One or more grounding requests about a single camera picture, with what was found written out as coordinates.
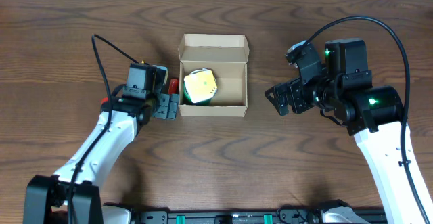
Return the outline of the yellow sticky note pad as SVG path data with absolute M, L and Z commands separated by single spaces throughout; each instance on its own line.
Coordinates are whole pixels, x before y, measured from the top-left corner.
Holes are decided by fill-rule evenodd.
M 183 80 L 184 94 L 193 104 L 207 102 L 217 93 L 217 80 L 210 69 L 194 70 Z

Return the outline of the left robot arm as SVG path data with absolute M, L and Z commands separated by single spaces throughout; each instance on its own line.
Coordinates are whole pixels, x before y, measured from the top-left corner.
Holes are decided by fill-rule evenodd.
M 102 204 L 100 188 L 122 151 L 151 118 L 174 120 L 179 96 L 163 93 L 168 70 L 131 64 L 125 84 L 101 101 L 98 122 L 73 157 L 26 188 L 24 223 L 139 223 L 132 209 Z

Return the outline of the green tape roll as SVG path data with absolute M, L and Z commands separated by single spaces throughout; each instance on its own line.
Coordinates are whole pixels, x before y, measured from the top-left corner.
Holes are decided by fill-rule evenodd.
M 187 92 L 185 83 L 183 84 L 183 96 L 184 96 L 185 103 L 187 105 L 193 105 L 193 106 L 207 106 L 211 102 L 211 100 L 212 100 L 212 98 L 210 98 L 210 99 L 207 99 L 207 100 L 204 100 L 204 101 L 193 103 L 191 101 L 191 98 L 190 98 L 188 92 Z

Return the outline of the cardboard box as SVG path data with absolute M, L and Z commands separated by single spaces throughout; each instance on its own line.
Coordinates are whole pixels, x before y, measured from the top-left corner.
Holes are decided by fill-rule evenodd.
M 250 53 L 246 36 L 185 34 L 178 52 L 179 110 L 182 116 L 245 116 Z M 183 79 L 202 68 L 213 71 L 217 93 L 207 106 L 187 105 L 183 96 Z

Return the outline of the red lighter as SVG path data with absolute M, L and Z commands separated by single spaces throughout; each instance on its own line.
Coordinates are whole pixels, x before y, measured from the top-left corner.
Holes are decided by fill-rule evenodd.
M 168 86 L 168 94 L 178 94 L 179 93 L 179 79 L 171 79 Z

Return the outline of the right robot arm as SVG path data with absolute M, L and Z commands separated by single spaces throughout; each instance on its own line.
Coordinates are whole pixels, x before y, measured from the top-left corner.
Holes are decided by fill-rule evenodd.
M 423 223 L 403 166 L 406 156 L 415 190 L 428 218 L 432 217 L 432 199 L 413 153 L 410 131 L 401 137 L 403 103 L 394 87 L 372 85 L 365 42 L 359 38 L 325 43 L 322 62 L 309 44 L 289 63 L 299 71 L 295 79 L 265 91 L 265 97 L 282 116 L 301 114 L 314 106 L 322 113 L 332 111 L 332 121 L 346 127 L 362 151 L 389 223 Z

